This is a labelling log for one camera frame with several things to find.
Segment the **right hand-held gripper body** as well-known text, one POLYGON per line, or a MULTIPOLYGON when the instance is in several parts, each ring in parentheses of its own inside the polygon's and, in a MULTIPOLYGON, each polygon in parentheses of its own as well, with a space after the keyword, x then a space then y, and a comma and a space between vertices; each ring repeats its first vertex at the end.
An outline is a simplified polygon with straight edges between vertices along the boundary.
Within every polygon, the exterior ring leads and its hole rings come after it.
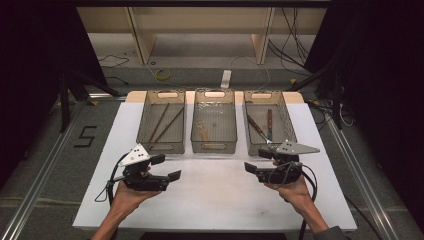
POLYGON ((320 149, 286 140, 278 147, 268 148, 276 153, 274 168, 257 168, 256 177, 261 183, 289 184, 296 182, 302 173, 299 156, 319 153, 320 149))

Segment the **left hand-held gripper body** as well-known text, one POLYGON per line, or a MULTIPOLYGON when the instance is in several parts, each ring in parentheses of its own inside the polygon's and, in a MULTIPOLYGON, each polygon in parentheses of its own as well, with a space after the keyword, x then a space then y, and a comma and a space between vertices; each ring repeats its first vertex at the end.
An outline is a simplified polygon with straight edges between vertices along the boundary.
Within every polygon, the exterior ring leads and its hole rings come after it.
POLYGON ((125 185, 136 191, 165 191, 169 185, 168 176, 155 176, 148 172, 148 167, 152 165, 152 156, 141 144, 137 144, 118 163, 123 167, 123 181, 125 185))

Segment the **wooden-handled knife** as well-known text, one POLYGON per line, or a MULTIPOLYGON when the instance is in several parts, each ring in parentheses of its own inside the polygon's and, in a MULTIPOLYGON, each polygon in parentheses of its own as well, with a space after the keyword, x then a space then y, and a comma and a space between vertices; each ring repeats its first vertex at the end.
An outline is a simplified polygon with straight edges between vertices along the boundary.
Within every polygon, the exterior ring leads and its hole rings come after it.
POLYGON ((254 119, 247 114, 246 115, 248 123, 254 128, 254 130, 264 139, 265 144, 267 144, 268 146, 272 146, 273 142, 268 139, 265 135, 265 133, 263 132, 263 130, 259 127, 259 125, 254 121, 254 119))

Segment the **transparent grey plastic bin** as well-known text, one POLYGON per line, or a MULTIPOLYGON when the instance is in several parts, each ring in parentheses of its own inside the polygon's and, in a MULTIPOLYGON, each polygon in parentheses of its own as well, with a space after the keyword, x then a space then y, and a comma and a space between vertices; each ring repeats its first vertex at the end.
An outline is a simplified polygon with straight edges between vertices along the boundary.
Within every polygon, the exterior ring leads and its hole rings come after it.
POLYGON ((185 152, 185 113, 186 96, 183 90, 148 91, 144 101, 136 142, 141 144, 151 155, 183 154, 185 152), (149 138, 156 122, 164 111, 167 103, 170 103, 169 108, 159 125, 152 142, 149 143, 149 138), (185 108, 184 112, 181 113, 160 140, 157 143, 153 143, 166 125, 170 123, 174 116, 183 107, 185 108), (151 150, 149 150, 150 144, 154 146, 151 150))
POLYGON ((272 146, 278 147, 286 140, 296 141, 296 134, 291 122, 288 108, 280 91, 245 91, 243 116, 246 127, 248 155, 256 157, 258 150, 270 147, 248 123, 249 114, 267 137, 267 110, 272 110, 272 146))
POLYGON ((237 136, 235 94, 231 89, 196 89, 193 105, 191 137, 194 153, 234 154, 237 136), (225 144, 224 150, 201 147, 202 140, 196 122, 205 122, 210 143, 225 144))

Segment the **dark brown chopstick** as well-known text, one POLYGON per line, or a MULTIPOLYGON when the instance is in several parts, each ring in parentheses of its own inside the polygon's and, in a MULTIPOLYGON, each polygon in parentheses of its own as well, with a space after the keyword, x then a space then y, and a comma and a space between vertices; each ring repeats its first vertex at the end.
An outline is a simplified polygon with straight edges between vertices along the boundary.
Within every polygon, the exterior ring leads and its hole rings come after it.
MULTIPOLYGON (((165 134, 165 132, 171 127, 171 125, 176 121, 176 119, 181 115, 182 112, 184 112, 185 108, 183 107, 175 116, 174 118, 170 121, 170 123, 168 125, 166 125, 166 127, 162 130, 162 132, 159 134, 159 136, 155 139, 155 141, 153 143, 157 143, 160 138, 165 134)), ((153 145, 150 144, 149 146, 149 150, 153 149, 153 145)))
POLYGON ((150 138, 149 138, 149 143, 152 142, 152 140, 153 140, 153 138, 154 138, 154 136, 155 136, 155 134, 157 132, 157 129, 159 128, 159 125, 161 124, 161 122, 162 122, 162 120, 163 120, 163 118, 164 118, 164 116, 165 116, 165 114, 166 114, 166 112, 167 112, 167 110, 169 108, 169 105, 170 105, 170 103, 167 103, 166 104, 166 106, 164 108, 164 111, 162 112, 162 114, 160 115, 158 121, 156 122, 156 125, 155 125, 155 127, 154 127, 154 129, 152 131, 152 134, 151 134, 150 138))

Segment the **light wooden-handled utensil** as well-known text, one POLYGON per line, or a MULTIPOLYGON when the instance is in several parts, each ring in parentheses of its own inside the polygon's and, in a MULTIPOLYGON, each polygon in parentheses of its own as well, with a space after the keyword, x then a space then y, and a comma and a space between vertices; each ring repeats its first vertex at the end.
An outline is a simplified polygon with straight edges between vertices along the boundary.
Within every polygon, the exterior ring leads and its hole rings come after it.
POLYGON ((220 143, 210 143, 208 138, 208 132, 206 130, 205 122, 202 120, 199 120, 196 122, 196 126, 199 129, 199 134, 201 136, 202 145, 201 147, 203 149, 208 150, 224 150, 226 148, 225 144, 220 143))

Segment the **person's right hand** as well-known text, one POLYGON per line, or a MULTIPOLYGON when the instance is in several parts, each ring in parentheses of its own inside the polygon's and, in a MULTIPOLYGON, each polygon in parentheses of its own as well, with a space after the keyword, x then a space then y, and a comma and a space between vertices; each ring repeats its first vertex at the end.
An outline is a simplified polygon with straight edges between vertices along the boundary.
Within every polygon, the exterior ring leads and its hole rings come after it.
POLYGON ((295 211, 303 217, 311 215, 316 210, 303 177, 289 184, 265 183, 265 186, 276 190, 279 196, 290 203, 295 211))

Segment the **person's left hand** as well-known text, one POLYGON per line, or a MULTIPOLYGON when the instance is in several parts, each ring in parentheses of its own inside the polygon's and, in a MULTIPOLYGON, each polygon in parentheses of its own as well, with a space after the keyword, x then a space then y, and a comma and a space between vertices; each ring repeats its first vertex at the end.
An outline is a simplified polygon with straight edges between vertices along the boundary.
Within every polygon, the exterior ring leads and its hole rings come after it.
POLYGON ((136 191, 129 189, 123 181, 118 184, 112 201, 111 212, 118 216, 128 216, 141 203, 160 194, 160 191, 136 191))

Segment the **person's grey sleeve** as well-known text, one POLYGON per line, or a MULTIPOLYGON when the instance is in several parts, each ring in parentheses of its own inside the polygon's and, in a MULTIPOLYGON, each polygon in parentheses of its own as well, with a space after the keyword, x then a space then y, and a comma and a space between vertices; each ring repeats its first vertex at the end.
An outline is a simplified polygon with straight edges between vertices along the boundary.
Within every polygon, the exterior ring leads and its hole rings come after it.
POLYGON ((350 240, 339 226, 328 228, 314 234, 314 240, 350 240))

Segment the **black metal stand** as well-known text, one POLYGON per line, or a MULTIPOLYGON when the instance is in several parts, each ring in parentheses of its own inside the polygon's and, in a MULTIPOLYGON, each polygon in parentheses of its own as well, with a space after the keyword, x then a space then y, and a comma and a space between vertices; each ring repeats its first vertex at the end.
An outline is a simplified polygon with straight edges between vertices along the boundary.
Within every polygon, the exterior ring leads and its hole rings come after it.
POLYGON ((87 101, 89 99, 89 93, 85 85, 92 85, 114 97, 121 96, 118 91, 110 88, 106 83, 97 81, 87 74, 79 71, 65 71, 59 78, 59 97, 62 116, 61 133, 65 132, 71 121, 69 93, 71 93, 77 101, 87 101))
POLYGON ((341 74, 339 71, 332 65, 328 64, 323 67, 321 70, 313 73, 311 76, 307 77, 300 83, 296 83, 294 86, 291 86, 287 89, 287 92, 298 91, 315 81, 318 81, 318 86, 315 90, 315 95, 319 98, 330 98, 332 100, 332 119, 336 126, 341 129, 341 117, 340 117, 340 104, 342 103, 342 83, 341 83, 341 74))

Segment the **dark curtain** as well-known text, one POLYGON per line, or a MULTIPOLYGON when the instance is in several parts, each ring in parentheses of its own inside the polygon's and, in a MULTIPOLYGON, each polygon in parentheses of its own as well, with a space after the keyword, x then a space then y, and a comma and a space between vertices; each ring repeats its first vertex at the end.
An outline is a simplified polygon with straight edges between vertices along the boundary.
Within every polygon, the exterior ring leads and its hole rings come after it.
POLYGON ((80 98, 106 79, 74 6, 0 0, 0 189, 29 149, 60 92, 80 98))
POLYGON ((424 233, 424 0, 330 0, 306 68, 338 62, 352 108, 386 176, 424 233))

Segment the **beige shelf unit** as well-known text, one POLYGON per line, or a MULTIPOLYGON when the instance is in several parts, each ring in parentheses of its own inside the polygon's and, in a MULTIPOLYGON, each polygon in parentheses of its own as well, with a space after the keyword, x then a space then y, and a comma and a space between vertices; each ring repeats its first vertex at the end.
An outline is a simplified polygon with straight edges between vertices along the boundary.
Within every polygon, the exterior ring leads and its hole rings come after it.
POLYGON ((262 64, 272 34, 315 35, 324 8, 300 7, 79 7, 89 33, 130 33, 139 62, 148 62, 158 34, 249 34, 262 64))

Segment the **aluminium floor rail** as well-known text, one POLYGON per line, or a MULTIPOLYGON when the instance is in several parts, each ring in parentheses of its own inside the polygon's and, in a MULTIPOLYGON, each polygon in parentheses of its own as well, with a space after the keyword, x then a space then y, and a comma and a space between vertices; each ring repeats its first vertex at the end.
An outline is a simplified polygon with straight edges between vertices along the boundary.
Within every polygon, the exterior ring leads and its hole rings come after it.
POLYGON ((393 224, 390 221, 389 215, 384 209, 382 203, 379 201, 376 192, 372 188, 365 172, 361 168, 352 147, 350 146, 344 133, 337 127, 334 120, 326 117, 327 123, 333 137, 336 140, 339 149, 341 150, 345 161, 353 175, 353 178, 361 192, 362 197, 372 215, 375 224, 379 230, 380 236, 383 240, 399 240, 393 224))
POLYGON ((74 105, 68 125, 58 134, 54 145, 50 148, 49 154, 42 161, 43 165, 33 178, 27 193, 17 205, 15 213, 5 227, 4 232, 0 235, 0 240, 17 240, 19 238, 84 107, 85 102, 77 102, 74 105))

